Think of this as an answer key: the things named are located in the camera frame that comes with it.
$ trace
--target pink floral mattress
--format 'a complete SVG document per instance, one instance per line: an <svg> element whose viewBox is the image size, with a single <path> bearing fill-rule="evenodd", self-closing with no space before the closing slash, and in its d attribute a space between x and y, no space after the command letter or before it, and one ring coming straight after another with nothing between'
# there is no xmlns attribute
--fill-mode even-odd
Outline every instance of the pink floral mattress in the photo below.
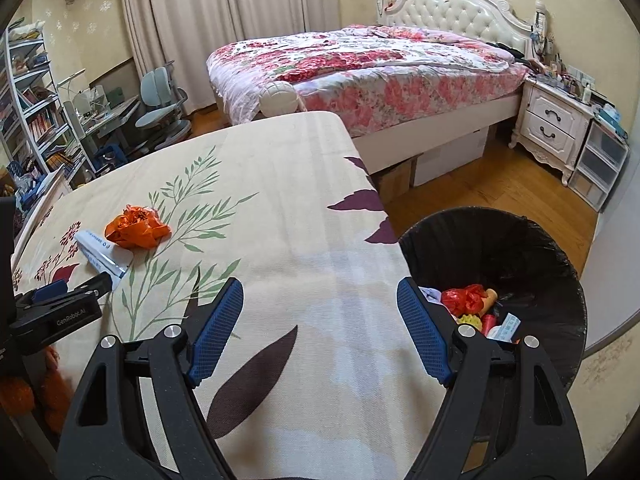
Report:
<svg viewBox="0 0 640 480"><path fill-rule="evenodd" d="M207 69L233 124L254 119L265 85L286 81L351 137L500 98L528 72L508 52L449 32L358 26L230 44Z"/></svg>

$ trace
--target black trash bag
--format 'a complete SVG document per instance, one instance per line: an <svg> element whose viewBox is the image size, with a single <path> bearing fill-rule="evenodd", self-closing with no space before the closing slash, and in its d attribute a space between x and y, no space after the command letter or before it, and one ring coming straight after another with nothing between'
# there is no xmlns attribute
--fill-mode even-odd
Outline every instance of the black trash bag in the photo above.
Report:
<svg viewBox="0 0 640 480"><path fill-rule="evenodd" d="M420 286L494 289L498 324L517 316L513 340L536 336L569 389L584 352L587 309L574 266L542 227L497 209L461 207L424 218L400 247Z"/></svg>

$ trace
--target drawer handle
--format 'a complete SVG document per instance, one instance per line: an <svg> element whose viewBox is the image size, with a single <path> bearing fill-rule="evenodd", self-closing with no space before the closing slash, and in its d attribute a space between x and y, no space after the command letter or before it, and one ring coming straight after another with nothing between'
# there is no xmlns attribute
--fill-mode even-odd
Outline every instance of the drawer handle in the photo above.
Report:
<svg viewBox="0 0 640 480"><path fill-rule="evenodd" d="M545 110L545 114L547 115L555 115L556 116L556 120L560 123L562 121L562 119L560 118L560 116L558 115L558 112L555 112L553 110Z"/></svg>
<svg viewBox="0 0 640 480"><path fill-rule="evenodd" d="M547 134L545 133L545 127L544 127L544 126L540 126L540 131L542 132L542 134L543 134L547 139L555 139L555 138L556 138L556 134L547 135Z"/></svg>

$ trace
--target floral bedspread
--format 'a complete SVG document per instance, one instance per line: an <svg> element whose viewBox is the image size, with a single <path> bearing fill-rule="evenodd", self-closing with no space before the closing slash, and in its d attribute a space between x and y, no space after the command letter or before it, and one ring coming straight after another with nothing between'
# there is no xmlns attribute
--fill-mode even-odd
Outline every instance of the floral bedspread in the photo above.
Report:
<svg viewBox="0 0 640 480"><path fill-rule="evenodd" d="M194 394L237 478L402 479L444 396L396 306L408 268L340 119L309 112L226 128L153 153L55 203L17 263L14 288L95 276L73 241L127 205L172 235L135 250L101 320L56 343L75 386L107 334L153 337L244 288L234 334ZM158 456L174 466L143 401Z"/></svg>
<svg viewBox="0 0 640 480"><path fill-rule="evenodd" d="M358 137L507 95L527 75L513 61L449 32L353 26L230 44L207 69L233 124L253 120L267 83L286 81L308 110L338 114Z"/></svg>

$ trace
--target bed headboard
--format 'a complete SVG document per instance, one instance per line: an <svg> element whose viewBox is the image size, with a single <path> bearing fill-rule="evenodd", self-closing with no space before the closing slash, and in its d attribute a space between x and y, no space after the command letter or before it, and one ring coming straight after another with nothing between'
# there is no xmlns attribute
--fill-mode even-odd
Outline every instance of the bed headboard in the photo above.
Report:
<svg viewBox="0 0 640 480"><path fill-rule="evenodd" d="M541 2L537 7L544 7ZM505 0L395 0L378 13L380 25L444 30L483 41L504 43L532 57L531 28L516 18Z"/></svg>

